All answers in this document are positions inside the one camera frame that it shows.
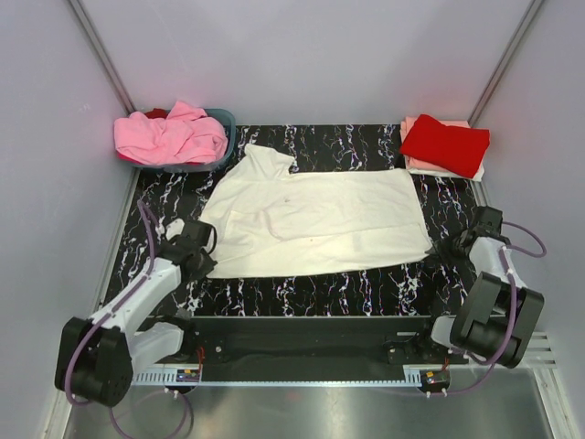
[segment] folded cloth stack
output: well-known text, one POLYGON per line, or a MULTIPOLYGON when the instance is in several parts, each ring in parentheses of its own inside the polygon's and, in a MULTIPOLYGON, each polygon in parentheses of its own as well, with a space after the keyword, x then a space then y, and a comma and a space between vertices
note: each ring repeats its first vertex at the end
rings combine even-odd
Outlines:
POLYGON ((407 117, 400 124, 406 168, 411 174, 470 178, 481 181, 488 130, 476 130, 466 121, 437 121, 427 114, 407 117))
POLYGON ((118 119, 113 135, 118 156, 143 166, 212 163, 228 147, 221 123, 207 117, 205 110, 181 101, 166 118, 159 110, 133 112, 118 119))

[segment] laundry basket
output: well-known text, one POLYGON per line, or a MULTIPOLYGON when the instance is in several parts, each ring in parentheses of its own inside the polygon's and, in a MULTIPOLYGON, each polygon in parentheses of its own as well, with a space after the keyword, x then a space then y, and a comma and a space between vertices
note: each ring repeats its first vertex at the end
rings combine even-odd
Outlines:
POLYGON ((226 130, 228 147, 226 148, 226 154, 224 154, 223 157, 215 162, 200 165, 179 163, 172 165, 147 166, 133 163, 133 166, 139 167, 142 170, 152 170, 154 172, 210 172, 224 167, 234 152, 234 144, 236 143, 236 119, 231 112, 219 108, 205 109, 205 112, 208 117, 213 117, 216 121, 221 123, 226 130))

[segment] black marble surface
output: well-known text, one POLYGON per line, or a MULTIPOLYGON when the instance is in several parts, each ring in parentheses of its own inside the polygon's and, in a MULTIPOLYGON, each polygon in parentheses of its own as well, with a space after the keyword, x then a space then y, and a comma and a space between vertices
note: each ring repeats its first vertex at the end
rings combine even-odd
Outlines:
MULTIPOLYGON (((228 167, 221 171, 142 172, 106 301, 112 300, 146 261, 146 234, 136 200, 148 203, 164 225, 176 218, 196 219, 214 186, 243 157, 246 143, 294 155, 292 172, 377 171, 399 167, 400 162, 398 125, 241 126, 234 154, 228 167)), ((433 240, 468 224, 476 206, 468 181, 428 176, 413 179, 433 240)), ((197 316, 449 314, 459 309, 472 281, 471 271, 458 273, 427 261, 316 276, 206 279, 179 287, 159 304, 154 314, 173 315, 179 307, 197 316)))

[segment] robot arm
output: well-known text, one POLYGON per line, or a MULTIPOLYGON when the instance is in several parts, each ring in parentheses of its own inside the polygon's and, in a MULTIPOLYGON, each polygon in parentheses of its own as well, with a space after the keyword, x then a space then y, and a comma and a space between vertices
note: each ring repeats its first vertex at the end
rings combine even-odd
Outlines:
POLYGON ((201 279, 213 270, 215 262, 204 250, 212 230, 200 221, 187 224, 181 221, 176 236, 161 244, 150 272, 145 266, 123 291, 90 318, 70 319, 63 328, 59 346, 55 373, 58 389, 65 390, 68 366, 90 330, 95 333, 74 365, 70 387, 74 394, 109 407, 122 400, 135 373, 177 352, 193 354, 183 352, 193 349, 192 340, 184 339, 188 322, 182 325, 177 319, 169 319, 170 323, 156 323, 135 334, 156 305, 181 283, 201 279))
POLYGON ((501 235, 501 228, 502 212, 480 207, 468 230, 439 247, 437 252, 443 257, 471 261, 478 277, 455 318, 442 316, 437 319, 432 338, 448 348, 455 346, 491 358, 505 343, 512 312, 513 286, 508 277, 511 275, 517 295, 514 328, 496 362, 513 368, 524 356, 544 306, 544 297, 528 289, 517 275, 510 258, 511 251, 507 249, 509 239, 501 235))

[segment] wire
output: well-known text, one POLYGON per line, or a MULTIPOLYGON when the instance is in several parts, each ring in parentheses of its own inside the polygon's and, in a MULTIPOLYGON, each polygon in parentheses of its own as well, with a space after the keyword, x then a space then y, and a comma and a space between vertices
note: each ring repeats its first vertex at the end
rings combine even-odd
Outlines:
POLYGON ((502 263, 502 266, 504 267, 504 270, 507 273, 508 281, 510 283, 510 313, 509 313, 509 318, 508 318, 508 326, 505 329, 504 340, 502 341, 502 344, 500 345, 498 350, 494 353, 494 355, 491 358, 480 359, 479 357, 477 357, 473 353, 471 353, 471 352, 468 353, 469 357, 473 361, 475 361, 476 363, 479 363, 481 365, 484 365, 484 366, 489 366, 491 364, 495 364, 502 357, 502 355, 504 355, 504 352, 508 346, 508 343, 510 342, 510 339, 512 338, 512 333, 514 332, 514 325, 516 324, 516 308, 517 308, 516 279, 514 278, 514 275, 511 273, 510 264, 508 263, 508 260, 505 257, 505 250, 506 249, 515 250, 517 252, 522 252, 524 254, 527 254, 528 256, 531 256, 533 258, 544 258, 547 255, 547 247, 545 246, 545 243, 536 235, 536 233, 527 229, 526 227, 520 226, 520 225, 515 224, 513 222, 504 221, 504 222, 502 222, 502 224, 505 224, 506 226, 514 227, 516 229, 520 229, 522 231, 525 231, 527 234, 529 234, 531 237, 533 237, 535 239, 535 241, 540 246, 541 252, 534 253, 534 252, 531 252, 529 250, 523 249, 522 247, 518 247, 517 245, 508 245, 508 246, 504 246, 500 249, 499 254, 498 254, 500 257, 500 262, 502 263))
MULTIPOLYGON (((162 391, 153 392, 151 395, 148 395, 148 397, 155 395, 155 394, 158 394, 160 392, 162 392, 162 391)), ((179 423, 179 425, 175 428, 175 430, 172 433, 170 433, 168 436, 165 436, 165 439, 175 438, 179 434, 179 432, 183 429, 183 426, 185 425, 186 418, 187 418, 188 414, 191 413, 191 415, 193 416, 193 407, 191 406, 191 401, 183 393, 179 393, 178 391, 175 391, 174 395, 181 397, 181 399, 183 400, 183 403, 185 404, 185 409, 183 410, 183 417, 181 418, 181 422, 179 423)), ((130 436, 129 434, 127 434, 122 429, 122 427, 118 424, 118 421, 116 420, 116 417, 113 414, 112 408, 110 408, 109 412, 110 412, 110 421, 112 422, 112 426, 113 426, 114 430, 116 431, 116 433, 125 439, 134 439, 133 436, 130 436)))
POLYGON ((420 393, 420 391, 417 391, 416 393, 409 393, 409 392, 405 392, 405 391, 385 391, 385 393, 389 393, 391 395, 397 395, 397 396, 405 396, 405 397, 420 397, 420 396, 426 396, 427 398, 429 397, 437 397, 437 396, 441 396, 441 397, 445 397, 448 394, 449 395, 464 395, 465 393, 469 393, 471 391, 476 391, 477 389, 479 389, 481 386, 484 385, 484 383, 487 381, 487 379, 490 377, 490 375, 492 374, 492 372, 494 371, 495 368, 495 364, 492 364, 487 372, 483 375, 482 378, 480 378, 478 381, 476 381, 474 384, 472 384, 469 387, 465 387, 463 389, 459 389, 456 391, 443 391, 442 393, 431 393, 431 392, 427 392, 427 393, 420 393))
MULTIPOLYGON (((112 307, 112 311, 110 313, 106 314, 105 316, 103 316, 100 320, 98 320, 97 322, 95 322, 93 324, 93 326, 90 328, 90 330, 85 335, 85 337, 83 337, 83 339, 78 344, 75 351, 73 352, 73 355, 71 356, 71 360, 69 362, 69 365, 67 366, 67 371, 65 373, 65 395, 67 397, 67 401, 69 401, 69 403, 71 405, 85 406, 85 405, 88 405, 91 403, 91 401, 77 401, 73 396, 73 392, 71 391, 71 379, 73 376, 73 370, 75 369, 75 365, 80 357, 81 352, 83 351, 83 349, 85 349, 85 347, 88 345, 88 343, 90 342, 93 335, 101 328, 101 326, 105 322, 107 322, 113 316, 113 314, 115 314, 116 311, 118 311, 128 301, 128 299, 130 299, 130 297, 132 297, 138 291, 138 289, 144 284, 144 282, 146 282, 146 280, 148 279, 148 277, 150 276, 150 274, 152 273, 152 271, 154 269, 154 257, 155 257, 154 237, 153 237, 153 231, 152 231, 151 224, 149 222, 148 217, 150 217, 150 220, 153 222, 153 224, 158 224, 158 219, 156 218, 154 213, 148 208, 148 206, 146 206, 141 200, 139 200, 137 202, 137 205, 138 205, 138 210, 140 212, 140 217, 143 221, 144 227, 146 228, 146 238, 148 240, 148 249, 149 249, 149 255, 150 255, 150 261, 148 264, 148 268, 146 269, 144 276, 138 280, 138 282, 130 289, 130 291, 128 291, 128 293, 126 293, 124 295, 124 297, 115 306, 112 307)), ((201 368, 202 361, 203 361, 203 355, 204 354, 202 351, 202 354, 200 356, 200 368, 201 368)), ((146 398, 142 399, 141 402, 143 402, 145 399, 148 399, 157 393, 158 392, 154 392, 151 395, 148 395, 146 398)), ((170 433, 168 436, 166 436, 165 439, 173 439, 179 434, 179 432, 182 430, 183 426, 185 425, 186 418, 187 418, 187 415, 189 413, 191 413, 191 416, 193 417, 193 408, 191 406, 191 402, 189 401, 189 399, 185 395, 183 395, 182 393, 179 393, 179 392, 175 392, 175 395, 180 395, 181 399, 183 400, 183 402, 185 404, 185 409, 183 410, 183 418, 181 419, 181 422, 175 428, 175 430, 172 433, 170 433)), ((122 430, 122 428, 120 427, 120 425, 116 421, 116 418, 113 414, 112 408, 110 408, 109 412, 110 412, 110 421, 112 422, 114 430, 116 430, 116 432, 121 437, 124 437, 126 439, 133 439, 130 435, 126 434, 122 430)))
MULTIPOLYGON (((132 413, 134 410, 136 410, 140 405, 142 405, 144 402, 151 400, 154 396, 160 395, 161 391, 153 391, 151 393, 148 393, 146 395, 144 395, 142 398, 140 398, 138 401, 135 402, 130 402, 130 407, 126 410, 124 410, 123 412, 117 413, 115 415, 116 417, 116 421, 120 421, 124 416, 127 416, 129 413, 132 413)), ((108 420, 103 423, 101 422, 99 419, 96 419, 94 415, 90 414, 91 418, 93 419, 93 421, 97 424, 97 425, 110 425, 112 422, 110 421, 110 417, 108 416, 108 420)))
MULTIPOLYGON (((152 215, 152 217, 154 216, 154 213, 152 213, 152 211, 141 200, 139 200, 137 204, 138 204, 138 210, 140 211, 140 217, 142 218, 144 226, 146 227, 146 236, 148 239, 148 247, 150 250, 150 262, 149 262, 148 269, 146 270, 146 273, 144 274, 144 276, 134 285, 133 288, 130 289, 130 291, 128 293, 126 293, 126 295, 122 298, 122 300, 120 300, 120 302, 112 308, 113 313, 118 311, 122 307, 122 305, 124 303, 126 303, 128 301, 128 299, 134 293, 136 293, 136 291, 138 291, 138 289, 144 284, 144 282, 146 282, 146 279, 148 279, 148 276, 150 275, 150 273, 153 271, 153 268, 154 268, 154 238, 153 238, 153 232, 151 231, 151 228, 150 228, 150 223, 149 223, 148 218, 146 216, 147 215, 146 212, 150 211, 150 214, 152 215)), ((67 370, 65 372, 65 396, 67 397, 67 401, 69 401, 69 403, 71 405, 83 406, 83 405, 88 405, 90 403, 90 401, 77 401, 74 398, 73 392, 71 391, 71 379, 73 377, 73 370, 75 369, 75 365, 77 364, 77 361, 80 358, 80 355, 81 355, 81 352, 83 351, 83 349, 86 348, 86 346, 90 342, 93 335, 101 328, 101 326, 105 322, 107 322, 110 319, 110 317, 112 317, 112 314, 106 314, 100 320, 95 322, 93 324, 93 326, 90 328, 90 330, 88 331, 88 333, 85 335, 85 337, 81 339, 81 342, 77 345, 75 351, 73 352, 73 355, 71 356, 71 360, 70 360, 69 365, 67 366, 67 370)))
POLYGON ((489 359, 480 359, 472 352, 469 352, 468 355, 475 361, 483 366, 489 366, 495 364, 503 355, 508 347, 508 343, 512 339, 512 333, 514 332, 514 325, 516 324, 516 309, 518 307, 518 291, 516 288, 516 279, 514 275, 510 271, 510 264, 508 260, 505 258, 505 249, 506 247, 501 247, 498 255, 500 257, 500 262, 504 267, 504 271, 507 272, 508 281, 510 283, 510 312, 508 313, 508 325, 505 328, 504 340, 502 340, 502 344, 497 349, 492 357, 489 359))
POLYGON ((522 247, 518 247, 517 245, 508 245, 507 246, 508 249, 516 250, 517 252, 521 252, 521 253, 527 254, 528 256, 532 256, 533 258, 544 258, 547 255, 548 251, 547 251, 547 247, 545 246, 545 243, 536 235, 535 232, 527 229, 524 226, 520 226, 519 224, 515 224, 514 222, 503 221, 502 224, 504 224, 506 226, 514 227, 515 229, 519 229, 519 230, 524 231, 527 234, 529 234, 532 238, 534 238, 534 240, 536 242, 538 242, 538 245, 540 246, 541 253, 533 253, 529 250, 523 249, 522 247))

